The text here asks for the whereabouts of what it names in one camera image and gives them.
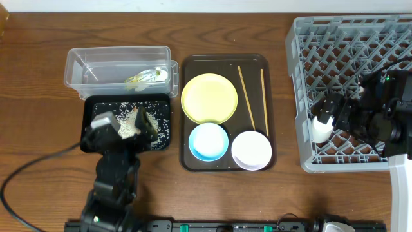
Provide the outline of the blue bowl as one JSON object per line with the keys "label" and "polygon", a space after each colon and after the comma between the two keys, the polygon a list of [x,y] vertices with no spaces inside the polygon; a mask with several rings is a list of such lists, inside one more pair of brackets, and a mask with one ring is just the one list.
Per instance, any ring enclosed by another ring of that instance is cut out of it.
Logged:
{"label": "blue bowl", "polygon": [[227,152],[229,136],[220,125],[203,123],[191,131],[188,145],[195,158],[203,162],[213,162]]}

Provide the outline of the wooden chopstick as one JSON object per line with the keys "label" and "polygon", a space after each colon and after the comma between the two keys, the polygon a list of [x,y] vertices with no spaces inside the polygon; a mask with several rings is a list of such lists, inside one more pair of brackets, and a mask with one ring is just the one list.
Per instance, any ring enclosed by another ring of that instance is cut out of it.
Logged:
{"label": "wooden chopstick", "polygon": [[268,130],[268,115],[267,115],[267,100],[266,100],[266,93],[265,93],[265,78],[264,78],[264,71],[260,69],[260,76],[261,76],[261,91],[262,91],[262,100],[263,100],[263,111],[264,111],[264,118],[265,118],[265,131],[266,136],[269,137],[269,130]]}
{"label": "wooden chopstick", "polygon": [[247,104],[248,114],[249,114],[249,117],[250,117],[252,128],[255,131],[256,126],[255,126],[255,123],[254,123],[254,117],[253,117],[252,109],[251,109],[251,106],[250,106],[250,101],[249,101],[249,98],[248,98],[247,89],[246,89],[246,86],[245,86],[245,81],[244,81],[243,74],[242,74],[240,66],[238,66],[238,73],[239,73],[239,78],[241,80],[241,85],[242,85],[243,93],[244,93],[244,96],[245,96],[245,101],[246,101],[246,104]]}

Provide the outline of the green snack wrapper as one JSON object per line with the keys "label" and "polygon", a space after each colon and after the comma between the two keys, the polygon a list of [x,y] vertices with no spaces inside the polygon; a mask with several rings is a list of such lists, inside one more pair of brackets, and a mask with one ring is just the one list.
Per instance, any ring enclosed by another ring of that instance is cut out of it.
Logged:
{"label": "green snack wrapper", "polygon": [[162,74],[161,69],[148,69],[141,71],[140,73],[129,77],[124,81],[125,84],[133,84],[139,82],[153,82],[156,81],[158,77]]}

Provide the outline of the small white cup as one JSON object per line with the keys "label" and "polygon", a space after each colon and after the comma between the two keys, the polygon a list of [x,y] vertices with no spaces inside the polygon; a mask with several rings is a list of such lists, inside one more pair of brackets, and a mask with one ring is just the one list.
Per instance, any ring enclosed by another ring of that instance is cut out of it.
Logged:
{"label": "small white cup", "polygon": [[312,119],[311,129],[312,129],[312,142],[323,143],[326,142],[333,131],[333,118],[329,117],[326,124],[320,122],[317,117]]}

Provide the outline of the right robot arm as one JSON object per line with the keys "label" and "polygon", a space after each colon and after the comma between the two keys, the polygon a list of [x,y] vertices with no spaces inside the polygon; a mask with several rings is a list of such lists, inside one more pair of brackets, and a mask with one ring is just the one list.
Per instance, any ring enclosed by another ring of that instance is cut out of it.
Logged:
{"label": "right robot arm", "polygon": [[392,187],[392,231],[411,232],[411,72],[389,70],[360,82],[360,99],[330,93],[311,122],[313,142],[339,129],[374,148],[388,160]]}

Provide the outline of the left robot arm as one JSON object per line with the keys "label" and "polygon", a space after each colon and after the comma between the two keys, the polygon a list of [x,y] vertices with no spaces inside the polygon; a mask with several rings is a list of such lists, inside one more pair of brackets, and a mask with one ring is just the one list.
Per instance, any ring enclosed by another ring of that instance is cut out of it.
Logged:
{"label": "left robot arm", "polygon": [[112,112],[97,115],[86,130],[82,143],[102,157],[97,162],[97,177],[80,218],[80,231],[139,231],[141,220],[130,204],[136,197],[138,153],[151,149],[157,131],[143,106],[137,108],[133,126],[140,131],[123,139],[120,124]]}

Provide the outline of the rice food waste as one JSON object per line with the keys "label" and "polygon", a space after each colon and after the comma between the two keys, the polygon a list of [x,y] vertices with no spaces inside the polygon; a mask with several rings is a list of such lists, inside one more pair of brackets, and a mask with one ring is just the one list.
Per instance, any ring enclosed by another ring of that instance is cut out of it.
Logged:
{"label": "rice food waste", "polygon": [[171,123],[170,107],[165,101],[96,103],[93,106],[91,118],[112,111],[120,125],[118,133],[123,139],[126,139],[140,133],[140,130],[135,126],[139,106],[145,108],[147,119],[158,134],[158,139],[151,143],[151,149],[166,149],[171,140]]}

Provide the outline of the pink white bowl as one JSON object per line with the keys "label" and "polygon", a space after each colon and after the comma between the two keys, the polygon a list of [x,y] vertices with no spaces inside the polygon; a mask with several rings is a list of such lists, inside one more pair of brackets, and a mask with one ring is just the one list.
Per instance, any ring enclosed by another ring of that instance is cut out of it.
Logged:
{"label": "pink white bowl", "polygon": [[272,158],[272,147],[263,134],[245,131],[233,140],[231,154],[235,163],[242,169],[257,171],[269,164]]}

